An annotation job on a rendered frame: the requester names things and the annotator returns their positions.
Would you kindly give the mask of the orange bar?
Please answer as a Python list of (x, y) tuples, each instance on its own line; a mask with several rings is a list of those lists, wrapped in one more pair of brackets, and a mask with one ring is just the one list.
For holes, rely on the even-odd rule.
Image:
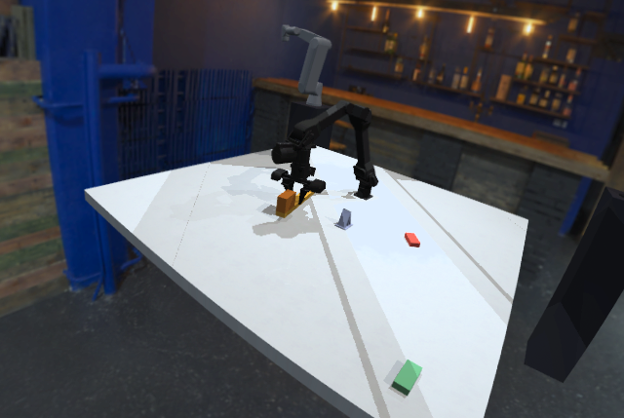
[[(310, 198), (314, 192), (308, 192), (302, 203), (304, 203), (308, 198)], [(299, 204), (299, 194), (296, 195), (296, 192), (292, 190), (286, 190), (279, 196), (277, 196), (277, 206), (276, 206), (276, 214), (280, 217), (287, 217), (291, 212), (293, 212), (296, 208), (298, 208), (301, 204)]]

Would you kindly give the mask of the green rectangular block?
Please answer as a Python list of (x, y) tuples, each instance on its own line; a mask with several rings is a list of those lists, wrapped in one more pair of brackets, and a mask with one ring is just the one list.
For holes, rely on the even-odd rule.
[(399, 374), (396, 376), (392, 387), (399, 392), (402, 392), (402, 394), (408, 396), (421, 371), (421, 366), (410, 360), (407, 360), (400, 370)]

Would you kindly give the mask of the red rectangular block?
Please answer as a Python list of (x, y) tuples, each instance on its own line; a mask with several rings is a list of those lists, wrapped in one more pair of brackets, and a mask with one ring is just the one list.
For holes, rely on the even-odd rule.
[(405, 233), (405, 239), (411, 247), (420, 247), (421, 242), (416, 238), (414, 233)]

